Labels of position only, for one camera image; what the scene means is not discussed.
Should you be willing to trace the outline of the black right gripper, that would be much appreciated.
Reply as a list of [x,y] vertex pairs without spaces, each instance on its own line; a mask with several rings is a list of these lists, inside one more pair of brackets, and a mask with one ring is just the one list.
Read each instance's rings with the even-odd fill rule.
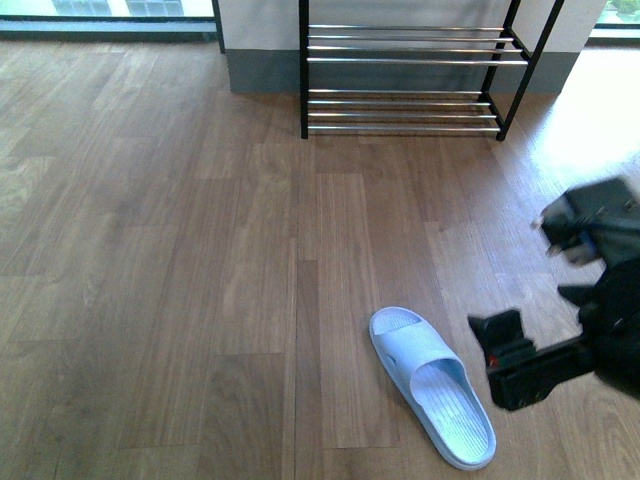
[[[593,299],[593,285],[559,285],[558,294],[574,306]],[[499,408],[516,411],[546,399],[559,384],[595,369],[594,355],[582,339],[537,350],[524,336],[519,310],[489,317],[468,317],[487,360],[491,398]]]

